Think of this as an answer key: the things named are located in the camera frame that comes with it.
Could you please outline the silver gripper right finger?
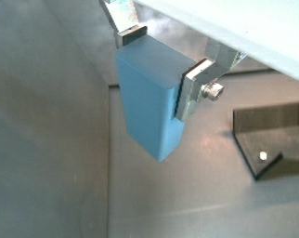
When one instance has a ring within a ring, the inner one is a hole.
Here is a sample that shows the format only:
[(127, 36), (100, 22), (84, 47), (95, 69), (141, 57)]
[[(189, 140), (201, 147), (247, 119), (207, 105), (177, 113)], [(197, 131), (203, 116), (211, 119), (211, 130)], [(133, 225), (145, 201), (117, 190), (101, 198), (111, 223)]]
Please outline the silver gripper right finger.
[(244, 60), (246, 54), (213, 39), (208, 39), (204, 59), (183, 74), (175, 116), (185, 122), (204, 99), (216, 101), (224, 86), (217, 82)]

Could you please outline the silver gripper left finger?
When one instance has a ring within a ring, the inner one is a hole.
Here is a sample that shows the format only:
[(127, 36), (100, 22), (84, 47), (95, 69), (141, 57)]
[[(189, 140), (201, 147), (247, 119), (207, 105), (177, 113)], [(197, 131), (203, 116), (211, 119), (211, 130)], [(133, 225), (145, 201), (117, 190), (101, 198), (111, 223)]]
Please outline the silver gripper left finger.
[(139, 21), (132, 0), (99, 0), (99, 3), (115, 30), (116, 47), (121, 48), (148, 33), (148, 27)]

